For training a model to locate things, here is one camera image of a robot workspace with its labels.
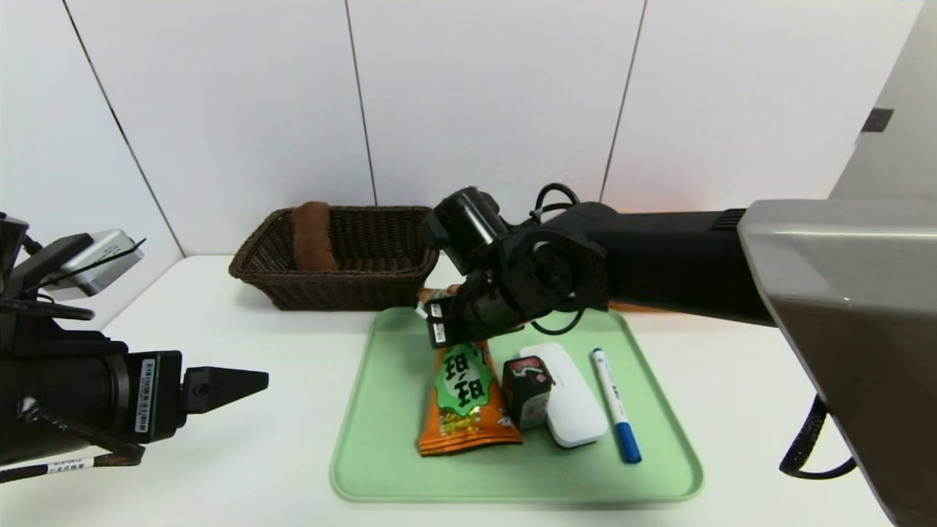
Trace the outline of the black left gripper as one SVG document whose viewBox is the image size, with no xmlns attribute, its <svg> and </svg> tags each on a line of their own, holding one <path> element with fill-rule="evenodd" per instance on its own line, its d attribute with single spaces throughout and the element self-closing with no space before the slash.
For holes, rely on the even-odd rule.
<svg viewBox="0 0 937 527">
<path fill-rule="evenodd" d="M 21 417 L 26 398 L 90 434 L 150 444 L 173 437 L 185 416 L 236 403 L 269 384 L 270 374 L 238 368 L 191 367 L 183 376 L 180 351 L 4 359 L 2 464 L 26 463 L 91 446 L 84 437 Z"/>
</svg>

